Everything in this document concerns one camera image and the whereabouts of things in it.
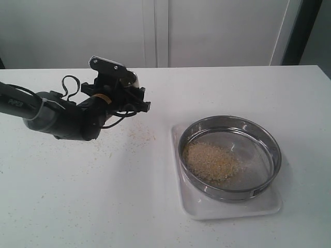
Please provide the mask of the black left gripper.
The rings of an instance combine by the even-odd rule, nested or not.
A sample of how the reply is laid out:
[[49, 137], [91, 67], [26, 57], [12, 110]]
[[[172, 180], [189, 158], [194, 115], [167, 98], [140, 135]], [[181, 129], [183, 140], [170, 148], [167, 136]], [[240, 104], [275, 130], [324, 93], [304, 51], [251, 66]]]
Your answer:
[[119, 79], [127, 75], [127, 68], [117, 62], [92, 56], [88, 62], [91, 69], [98, 72], [93, 84], [81, 84], [81, 92], [90, 96], [100, 96], [114, 112], [145, 112], [151, 102], [144, 102], [145, 88], [124, 88]]

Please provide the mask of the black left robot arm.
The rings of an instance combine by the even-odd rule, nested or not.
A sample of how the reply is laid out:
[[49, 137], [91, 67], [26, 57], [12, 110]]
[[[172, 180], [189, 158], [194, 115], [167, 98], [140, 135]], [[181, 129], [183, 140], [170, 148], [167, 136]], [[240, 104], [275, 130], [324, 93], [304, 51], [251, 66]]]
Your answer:
[[[98, 75], [93, 84], [81, 83], [73, 75], [77, 92], [88, 98], [77, 104], [64, 93], [50, 91], [35, 93], [18, 85], [1, 83], [1, 113], [21, 117], [34, 131], [53, 135], [59, 140], [95, 140], [102, 129], [112, 128], [125, 118], [148, 112], [150, 102], [144, 101], [145, 88], [139, 86], [138, 76], [124, 65], [93, 56], [89, 66]], [[118, 117], [113, 125], [105, 123]]]

